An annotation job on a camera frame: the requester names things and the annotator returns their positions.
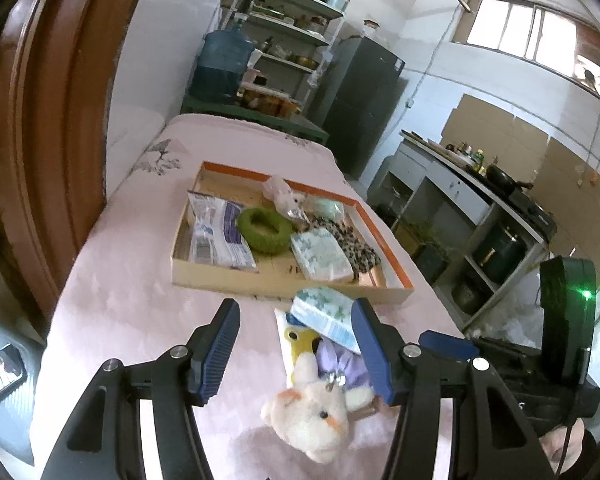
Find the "window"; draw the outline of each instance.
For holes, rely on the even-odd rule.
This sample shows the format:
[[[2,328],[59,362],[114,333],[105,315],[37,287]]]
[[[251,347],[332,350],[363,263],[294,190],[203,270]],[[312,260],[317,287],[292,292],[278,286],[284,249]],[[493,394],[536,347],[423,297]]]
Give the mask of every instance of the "window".
[[[456,43],[497,50],[571,79],[600,98],[600,33],[587,23],[523,0],[469,0]]]

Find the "brown door frame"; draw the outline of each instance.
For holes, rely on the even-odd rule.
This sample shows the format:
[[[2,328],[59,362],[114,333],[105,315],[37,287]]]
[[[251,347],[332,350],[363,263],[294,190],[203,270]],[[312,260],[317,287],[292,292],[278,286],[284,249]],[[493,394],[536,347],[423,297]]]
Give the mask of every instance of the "brown door frame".
[[[106,128],[138,0],[19,0],[0,38],[0,212],[48,318],[105,204]]]

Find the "silver screw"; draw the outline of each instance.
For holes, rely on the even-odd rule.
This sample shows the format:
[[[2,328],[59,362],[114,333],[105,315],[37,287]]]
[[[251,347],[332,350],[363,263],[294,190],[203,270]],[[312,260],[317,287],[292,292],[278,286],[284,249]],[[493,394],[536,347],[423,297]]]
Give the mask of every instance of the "silver screw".
[[[181,357],[184,357],[185,355],[187,355],[188,352],[189,352],[189,350],[187,350],[186,346],[184,346],[184,345],[177,345],[177,346],[174,346],[170,350],[169,354],[174,359],[180,359]]]
[[[120,366],[120,361],[118,361],[117,359],[107,359],[106,361],[104,361],[102,369],[106,372],[112,372],[113,370],[118,368],[118,366]]]
[[[484,357],[477,357],[473,360],[472,364],[476,370],[485,372],[489,369],[489,362]]]
[[[422,350],[419,346],[407,345],[402,349],[402,353],[407,357],[418,357],[422,354]]]

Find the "frying pan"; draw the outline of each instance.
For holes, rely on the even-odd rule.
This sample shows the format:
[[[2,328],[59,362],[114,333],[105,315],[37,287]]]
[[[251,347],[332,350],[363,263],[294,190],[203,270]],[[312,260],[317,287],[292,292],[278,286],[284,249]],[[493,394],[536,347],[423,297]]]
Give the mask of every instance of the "frying pan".
[[[513,180],[507,173],[502,171],[495,164],[491,164],[487,168],[487,180],[502,190],[506,196],[509,196],[519,187],[531,189],[534,186],[531,182],[520,182],[519,180]]]

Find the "black refrigerator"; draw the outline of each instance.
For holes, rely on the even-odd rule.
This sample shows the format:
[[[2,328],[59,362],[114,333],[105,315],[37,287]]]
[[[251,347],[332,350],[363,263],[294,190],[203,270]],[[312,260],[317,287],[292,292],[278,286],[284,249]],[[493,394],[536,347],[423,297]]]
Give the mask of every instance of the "black refrigerator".
[[[329,134],[327,147],[347,176],[359,178],[395,105],[404,61],[369,38],[339,44],[307,118]]]

